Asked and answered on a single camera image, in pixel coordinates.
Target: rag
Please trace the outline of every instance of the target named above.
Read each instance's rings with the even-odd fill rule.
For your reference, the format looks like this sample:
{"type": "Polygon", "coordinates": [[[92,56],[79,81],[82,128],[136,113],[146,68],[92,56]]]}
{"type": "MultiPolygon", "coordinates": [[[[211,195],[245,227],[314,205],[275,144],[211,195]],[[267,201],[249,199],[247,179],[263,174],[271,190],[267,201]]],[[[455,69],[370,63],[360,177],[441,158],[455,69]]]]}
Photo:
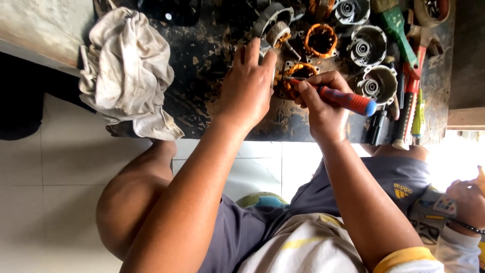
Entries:
{"type": "Polygon", "coordinates": [[[81,100],[102,113],[107,125],[133,121],[140,137],[175,141],[184,133],[163,111],[163,93],[174,80],[170,46],[143,13],[113,9],[81,46],[81,100]]]}

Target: wall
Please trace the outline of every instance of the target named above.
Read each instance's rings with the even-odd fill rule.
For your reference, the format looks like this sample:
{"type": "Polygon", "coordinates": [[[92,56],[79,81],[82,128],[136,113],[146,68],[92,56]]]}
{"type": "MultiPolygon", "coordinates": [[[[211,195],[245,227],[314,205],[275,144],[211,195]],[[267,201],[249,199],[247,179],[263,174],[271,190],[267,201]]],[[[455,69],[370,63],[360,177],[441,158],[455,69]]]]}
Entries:
{"type": "Polygon", "coordinates": [[[457,1],[450,109],[485,106],[485,1],[457,1]]]}
{"type": "Polygon", "coordinates": [[[94,22],[92,0],[3,0],[0,51],[78,75],[79,45],[94,22]]]}

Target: adidas logo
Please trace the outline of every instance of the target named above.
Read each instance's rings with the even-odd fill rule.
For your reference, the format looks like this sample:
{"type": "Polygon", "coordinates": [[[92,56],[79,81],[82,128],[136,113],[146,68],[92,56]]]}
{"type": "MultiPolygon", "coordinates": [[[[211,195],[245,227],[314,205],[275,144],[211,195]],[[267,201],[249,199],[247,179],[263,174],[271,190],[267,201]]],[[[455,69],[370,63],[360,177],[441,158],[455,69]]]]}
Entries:
{"type": "Polygon", "coordinates": [[[396,194],[397,198],[403,198],[409,196],[411,193],[413,193],[413,191],[407,187],[394,183],[394,193],[396,194]]]}

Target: red and blue screwdriver handle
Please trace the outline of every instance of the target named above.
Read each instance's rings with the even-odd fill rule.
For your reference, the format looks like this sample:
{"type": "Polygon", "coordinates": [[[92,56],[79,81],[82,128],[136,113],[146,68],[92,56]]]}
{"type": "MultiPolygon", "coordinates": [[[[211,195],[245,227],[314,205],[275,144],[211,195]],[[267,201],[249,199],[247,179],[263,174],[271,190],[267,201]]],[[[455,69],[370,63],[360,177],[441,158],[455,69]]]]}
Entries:
{"type": "MultiPolygon", "coordinates": [[[[290,85],[297,85],[299,82],[300,81],[293,79],[290,80],[290,85]]],[[[366,97],[362,97],[354,93],[344,93],[340,90],[331,89],[326,86],[312,86],[318,91],[320,98],[334,102],[340,107],[349,109],[350,111],[359,115],[370,117],[377,109],[377,104],[375,101],[371,101],[366,97]]]]}

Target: white cloth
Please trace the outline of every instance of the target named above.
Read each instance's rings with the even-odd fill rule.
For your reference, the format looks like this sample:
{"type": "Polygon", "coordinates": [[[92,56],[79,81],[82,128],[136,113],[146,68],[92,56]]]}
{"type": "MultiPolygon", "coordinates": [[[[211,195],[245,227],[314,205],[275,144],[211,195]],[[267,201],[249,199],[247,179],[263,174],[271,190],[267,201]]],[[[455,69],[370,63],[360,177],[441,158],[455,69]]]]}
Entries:
{"type": "Polygon", "coordinates": [[[108,125],[132,120],[140,137],[177,140],[184,136],[162,110],[164,91],[174,80],[170,46],[143,13],[120,7],[103,16],[81,46],[83,102],[108,125]]]}
{"type": "MultiPolygon", "coordinates": [[[[341,218],[327,214],[291,217],[238,273],[367,273],[341,218]]],[[[443,264],[425,247],[396,251],[373,273],[444,273],[443,264]]]]}

